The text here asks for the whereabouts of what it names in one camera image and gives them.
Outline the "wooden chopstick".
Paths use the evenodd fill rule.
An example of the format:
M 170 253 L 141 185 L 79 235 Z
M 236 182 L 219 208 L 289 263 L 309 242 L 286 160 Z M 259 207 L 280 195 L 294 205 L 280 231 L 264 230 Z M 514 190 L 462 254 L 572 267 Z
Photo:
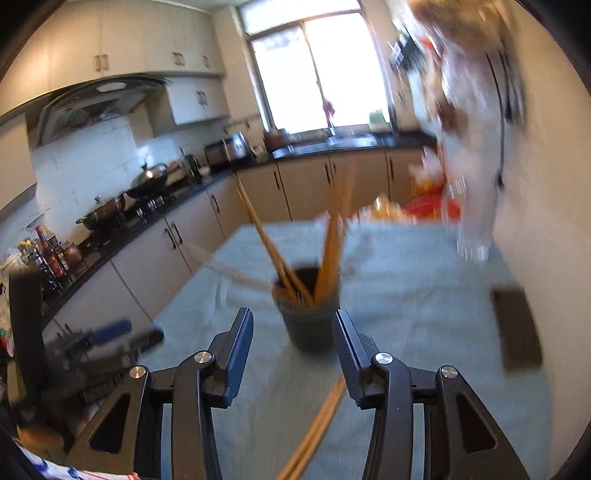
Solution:
M 200 263 L 202 266 L 216 271 L 222 276 L 230 279 L 232 282 L 242 284 L 249 289 L 263 291 L 268 294 L 273 293 L 273 286 L 271 286 L 269 282 L 264 282 L 263 280 L 253 278 L 252 276 L 246 275 L 231 265 L 226 265 L 217 261 L 214 256 L 208 251 L 204 250 L 204 248 L 192 243 L 186 243 L 185 246 L 187 247 L 191 258 Z
M 276 245 L 271 241 L 270 236 L 264 231 L 263 223 L 259 220 L 259 216 L 256 214 L 256 209 L 253 208 L 252 202 L 249 200 L 249 195 L 246 193 L 245 188 L 243 188 L 242 182 L 240 182 L 239 179 L 236 180 L 236 186 L 238 187 L 238 194 L 240 199 L 242 199 L 243 205 L 245 205 L 250 221 L 254 227 L 256 227 L 256 231 L 259 233 L 259 238 L 262 240 L 263 246 L 266 248 L 266 252 L 269 254 L 271 262 L 273 262 L 273 267 L 276 268 L 276 273 L 280 279 L 280 286 L 283 288 L 281 293 L 297 305 L 314 305 L 315 300 L 314 297 L 311 296 L 311 292 L 304 286 L 301 279 L 297 277 L 294 269 L 283 259 L 283 256 L 280 255 L 279 249 L 276 248 Z
M 349 166 L 335 181 L 324 250 L 322 250 L 322 264 L 315 283 L 315 303 L 317 304 L 325 302 L 338 287 L 339 263 L 341 263 L 342 246 L 346 237 L 346 225 L 348 225 L 355 183 L 356 166 Z
M 317 452 L 322 439 L 324 439 L 325 433 L 327 433 L 329 425 L 332 423 L 332 418 L 335 417 L 335 413 L 339 409 L 339 403 L 342 401 L 345 390 L 346 381 L 344 378 L 335 382 L 331 392 L 329 392 L 329 395 L 322 403 L 322 407 L 318 410 L 315 420 L 312 421 L 311 427 L 308 428 L 308 432 L 304 435 L 304 439 L 301 440 L 300 445 L 297 446 L 297 449 L 290 456 L 290 460 L 287 461 L 286 466 L 280 471 L 277 479 L 290 480 L 301 478 L 308 464 L 310 464 L 311 458 Z

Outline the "beige lower kitchen cabinets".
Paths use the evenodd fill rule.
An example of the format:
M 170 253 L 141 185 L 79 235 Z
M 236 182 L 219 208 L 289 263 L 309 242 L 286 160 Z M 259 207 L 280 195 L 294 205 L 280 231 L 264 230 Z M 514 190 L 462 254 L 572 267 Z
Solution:
M 249 223 L 238 183 L 264 223 L 311 220 L 327 210 L 329 191 L 349 166 L 358 174 L 353 208 L 372 203 L 381 193 L 406 205 L 411 200 L 409 167 L 421 156 L 419 147 L 362 149 L 283 158 L 218 174 L 211 183 L 183 192 L 95 257 L 47 309 L 44 333 L 52 339 L 118 319 L 130 320 L 135 331 L 148 327 L 197 272 L 199 264 L 187 245 L 214 252 Z

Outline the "white upper kitchen cabinets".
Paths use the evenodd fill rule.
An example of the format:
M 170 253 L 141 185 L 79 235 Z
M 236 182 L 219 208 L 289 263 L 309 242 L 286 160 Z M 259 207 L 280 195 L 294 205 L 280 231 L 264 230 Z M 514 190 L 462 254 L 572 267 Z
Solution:
M 1 118 L 52 92 L 131 74 L 189 76 L 208 119 L 228 116 L 211 16 L 161 1 L 68 1 L 25 42 L 1 81 Z

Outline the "kitchen window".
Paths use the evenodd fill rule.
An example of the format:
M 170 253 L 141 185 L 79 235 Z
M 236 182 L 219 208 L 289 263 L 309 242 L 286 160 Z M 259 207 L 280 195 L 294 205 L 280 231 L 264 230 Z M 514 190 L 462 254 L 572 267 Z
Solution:
M 391 124 L 383 61 L 360 1 L 249 1 L 238 9 L 270 130 Z

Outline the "patterned sleeve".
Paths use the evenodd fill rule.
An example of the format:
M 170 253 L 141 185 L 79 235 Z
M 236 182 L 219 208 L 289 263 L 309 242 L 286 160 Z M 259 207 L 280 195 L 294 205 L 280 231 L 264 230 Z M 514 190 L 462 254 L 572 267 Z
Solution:
M 39 473 L 44 479 L 62 479 L 62 480 L 140 480 L 135 472 L 130 474 L 112 474 L 96 472 L 56 464 L 46 460 L 43 457 L 26 449 L 20 442 L 15 445 L 26 458 L 26 462 L 33 467 L 36 473 Z

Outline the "sauce bottles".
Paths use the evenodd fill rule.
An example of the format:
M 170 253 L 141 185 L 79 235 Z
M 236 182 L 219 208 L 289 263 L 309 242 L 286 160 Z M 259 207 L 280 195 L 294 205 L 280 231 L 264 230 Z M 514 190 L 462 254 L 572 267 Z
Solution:
M 86 262 L 76 244 L 60 241 L 45 225 L 31 229 L 31 236 L 17 248 L 23 261 L 43 274 L 42 296 L 45 302 L 56 299 L 85 270 Z

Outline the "black smartphone amber case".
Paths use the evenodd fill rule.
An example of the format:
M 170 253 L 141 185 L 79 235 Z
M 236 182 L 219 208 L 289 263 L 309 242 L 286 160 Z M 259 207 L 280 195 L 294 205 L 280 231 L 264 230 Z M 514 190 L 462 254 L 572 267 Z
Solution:
M 529 302 L 523 289 L 494 287 L 490 290 L 501 356 L 507 372 L 539 370 L 543 353 Z

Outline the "teal table cloth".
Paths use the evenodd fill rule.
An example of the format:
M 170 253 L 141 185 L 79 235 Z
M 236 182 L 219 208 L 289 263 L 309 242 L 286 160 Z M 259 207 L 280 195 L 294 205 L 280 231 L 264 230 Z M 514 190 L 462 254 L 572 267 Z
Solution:
M 514 282 L 502 256 L 463 260 L 440 225 L 361 223 L 342 255 L 341 305 L 360 332 L 408 366 L 456 367 L 518 453 L 528 474 L 548 471 L 549 380 L 541 369 L 504 370 L 490 289 Z M 274 479 L 300 446 L 341 377 L 334 351 L 305 353 L 290 342 L 270 294 L 199 270 L 156 317 L 163 343 L 145 355 L 151 370 L 174 367 L 252 310 L 252 347 L 238 396 L 213 414 L 228 479 Z

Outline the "steel cooking pot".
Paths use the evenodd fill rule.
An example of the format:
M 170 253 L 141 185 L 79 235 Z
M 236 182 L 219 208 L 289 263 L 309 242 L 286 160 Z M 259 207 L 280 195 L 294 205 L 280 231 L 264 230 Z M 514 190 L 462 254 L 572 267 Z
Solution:
M 87 230 L 96 231 L 103 228 L 107 223 L 115 219 L 124 211 L 125 196 L 119 194 L 107 200 L 100 195 L 95 197 L 93 209 L 86 215 L 76 220 L 77 224 L 83 225 Z

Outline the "dark grey utensil holder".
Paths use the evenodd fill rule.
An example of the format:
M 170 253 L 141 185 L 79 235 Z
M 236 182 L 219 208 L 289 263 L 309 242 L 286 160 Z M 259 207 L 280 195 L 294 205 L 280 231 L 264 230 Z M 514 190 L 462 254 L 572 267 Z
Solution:
M 291 301 L 281 290 L 283 282 L 276 277 L 273 282 L 273 301 L 280 310 L 291 344 L 305 352 L 332 349 L 332 315 L 339 309 L 341 284 L 324 302 L 312 306 Z

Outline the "black wok with lid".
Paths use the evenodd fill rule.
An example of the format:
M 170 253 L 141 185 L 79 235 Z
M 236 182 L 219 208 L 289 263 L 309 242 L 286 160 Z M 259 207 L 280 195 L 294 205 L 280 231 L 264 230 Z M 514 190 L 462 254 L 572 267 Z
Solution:
M 142 166 L 142 171 L 131 182 L 126 195 L 134 200 L 148 196 L 160 195 L 166 189 L 168 166 L 163 163 L 148 167 Z

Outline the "red plastic basin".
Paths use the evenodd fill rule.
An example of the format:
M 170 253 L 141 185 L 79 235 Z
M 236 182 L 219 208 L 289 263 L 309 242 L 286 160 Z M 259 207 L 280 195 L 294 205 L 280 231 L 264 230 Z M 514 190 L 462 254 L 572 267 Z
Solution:
M 439 194 L 420 196 L 408 203 L 403 211 L 421 222 L 457 223 L 461 217 L 459 204 Z

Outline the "clear glass beer mug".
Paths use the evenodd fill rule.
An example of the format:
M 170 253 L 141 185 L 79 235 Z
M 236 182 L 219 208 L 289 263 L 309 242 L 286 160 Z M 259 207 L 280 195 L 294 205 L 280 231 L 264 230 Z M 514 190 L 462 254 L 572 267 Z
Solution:
M 492 180 L 460 175 L 444 189 L 442 219 L 456 233 L 457 251 L 466 261 L 488 261 L 496 209 L 497 189 Z

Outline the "black electric kettle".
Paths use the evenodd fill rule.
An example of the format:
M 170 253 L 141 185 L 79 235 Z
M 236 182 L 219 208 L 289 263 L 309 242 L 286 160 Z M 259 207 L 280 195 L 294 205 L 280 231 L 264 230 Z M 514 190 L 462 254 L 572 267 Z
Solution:
M 187 171 L 187 177 L 193 182 L 199 182 L 201 174 L 199 173 L 200 164 L 197 160 L 197 156 L 193 154 L 186 154 L 183 157 L 183 163 Z

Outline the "range hood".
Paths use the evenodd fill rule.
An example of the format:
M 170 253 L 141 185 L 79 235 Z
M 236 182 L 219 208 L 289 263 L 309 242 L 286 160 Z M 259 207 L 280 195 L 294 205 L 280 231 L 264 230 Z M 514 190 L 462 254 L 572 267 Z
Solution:
M 166 82 L 145 75 L 126 75 L 75 85 L 42 110 L 35 147 L 45 146 L 80 129 L 125 116 Z

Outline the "silver rice cooker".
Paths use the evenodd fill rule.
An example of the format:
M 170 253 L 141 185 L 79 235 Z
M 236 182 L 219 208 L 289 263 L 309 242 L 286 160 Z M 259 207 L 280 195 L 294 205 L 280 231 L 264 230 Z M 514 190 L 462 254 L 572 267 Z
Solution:
M 252 155 L 252 148 L 242 132 L 239 132 L 206 145 L 204 155 L 208 165 L 213 168 L 249 158 Z

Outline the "brown clay pot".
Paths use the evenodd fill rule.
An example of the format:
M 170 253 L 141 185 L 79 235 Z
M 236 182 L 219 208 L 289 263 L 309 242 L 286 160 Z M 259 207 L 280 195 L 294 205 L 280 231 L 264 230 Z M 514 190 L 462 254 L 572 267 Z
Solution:
M 290 134 L 288 134 L 284 129 L 273 129 L 266 131 L 266 133 L 263 134 L 263 143 L 264 147 L 266 147 L 266 151 L 271 153 L 281 148 L 290 146 Z

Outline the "hanging plastic bags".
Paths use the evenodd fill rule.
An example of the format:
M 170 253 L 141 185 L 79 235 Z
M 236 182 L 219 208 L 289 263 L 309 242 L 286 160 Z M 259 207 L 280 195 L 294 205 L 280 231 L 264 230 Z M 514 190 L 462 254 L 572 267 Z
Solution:
M 523 82 L 507 1 L 400 1 L 394 18 L 413 41 L 433 48 L 427 89 L 441 127 L 463 141 L 476 131 L 499 130 L 499 160 L 493 168 L 505 190 L 507 129 L 525 120 Z

